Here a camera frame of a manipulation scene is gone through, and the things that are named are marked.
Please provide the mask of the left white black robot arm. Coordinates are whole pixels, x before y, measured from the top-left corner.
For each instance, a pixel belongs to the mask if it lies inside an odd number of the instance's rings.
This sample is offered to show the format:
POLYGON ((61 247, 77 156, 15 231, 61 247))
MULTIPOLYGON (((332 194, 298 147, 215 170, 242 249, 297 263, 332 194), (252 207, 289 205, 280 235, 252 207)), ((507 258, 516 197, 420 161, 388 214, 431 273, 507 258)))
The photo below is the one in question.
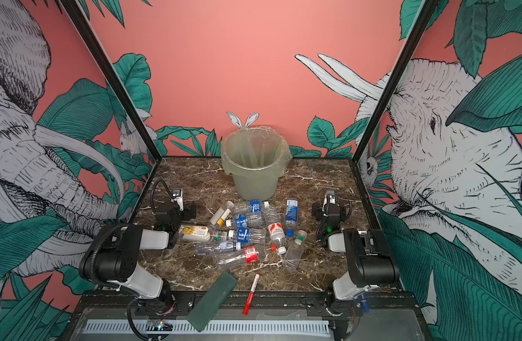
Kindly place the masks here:
POLYGON ((170 285, 145 270, 138 258, 142 250, 173 249, 182 223, 196 217, 196 207, 184 204, 181 188, 171 189, 159 179, 152 187, 150 208, 156 219, 153 228, 133 223, 104 225, 80 261, 79 275, 139 299, 172 305, 175 298, 170 285))

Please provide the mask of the clear bottle green cap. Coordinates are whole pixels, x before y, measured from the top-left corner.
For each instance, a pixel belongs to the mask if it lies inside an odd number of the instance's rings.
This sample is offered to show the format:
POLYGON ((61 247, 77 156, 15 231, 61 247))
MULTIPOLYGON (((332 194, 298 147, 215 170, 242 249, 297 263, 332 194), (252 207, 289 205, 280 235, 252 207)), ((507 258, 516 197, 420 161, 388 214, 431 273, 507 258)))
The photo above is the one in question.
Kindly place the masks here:
POLYGON ((285 258, 283 259, 283 267, 289 272, 295 272, 299 267, 299 263, 304 252, 304 242, 307 237, 307 233, 303 230, 299 230, 295 238, 290 242, 285 258))

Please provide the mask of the clear bottle red label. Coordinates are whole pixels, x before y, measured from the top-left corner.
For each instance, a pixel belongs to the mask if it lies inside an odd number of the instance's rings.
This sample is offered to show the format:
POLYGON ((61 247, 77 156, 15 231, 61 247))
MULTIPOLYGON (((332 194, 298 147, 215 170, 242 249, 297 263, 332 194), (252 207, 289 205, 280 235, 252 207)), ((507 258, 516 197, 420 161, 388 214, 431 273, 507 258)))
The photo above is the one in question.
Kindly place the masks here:
POLYGON ((216 267, 219 270, 227 271, 235 267, 266 261, 273 253, 277 253, 275 245, 254 244, 238 251, 219 255, 216 258, 216 267))

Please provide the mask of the bottle red white label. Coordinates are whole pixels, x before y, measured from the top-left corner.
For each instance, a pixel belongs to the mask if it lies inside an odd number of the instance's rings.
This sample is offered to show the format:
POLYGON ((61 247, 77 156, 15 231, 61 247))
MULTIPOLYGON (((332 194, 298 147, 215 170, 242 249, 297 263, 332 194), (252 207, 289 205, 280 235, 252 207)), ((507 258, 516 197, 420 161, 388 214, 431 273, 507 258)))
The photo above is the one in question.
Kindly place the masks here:
POLYGON ((270 234, 270 240, 272 245, 275 247, 276 252, 282 256, 287 252, 285 247, 285 233, 280 223, 271 223, 268 225, 268 232, 270 234))

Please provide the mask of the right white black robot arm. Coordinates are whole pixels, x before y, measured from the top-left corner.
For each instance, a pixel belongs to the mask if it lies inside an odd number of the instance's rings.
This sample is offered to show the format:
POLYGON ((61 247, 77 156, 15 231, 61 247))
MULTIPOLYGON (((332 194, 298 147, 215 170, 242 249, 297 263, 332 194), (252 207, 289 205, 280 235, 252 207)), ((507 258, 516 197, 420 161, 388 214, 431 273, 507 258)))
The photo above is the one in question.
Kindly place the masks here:
POLYGON ((355 301, 368 313, 366 294, 396 284, 400 277, 382 230, 343 228, 341 223, 351 216, 351 210, 340 206, 335 196, 327 196, 322 204, 313 204, 312 216, 319 223, 316 242, 346 257, 345 274, 332 284, 335 299, 355 301))

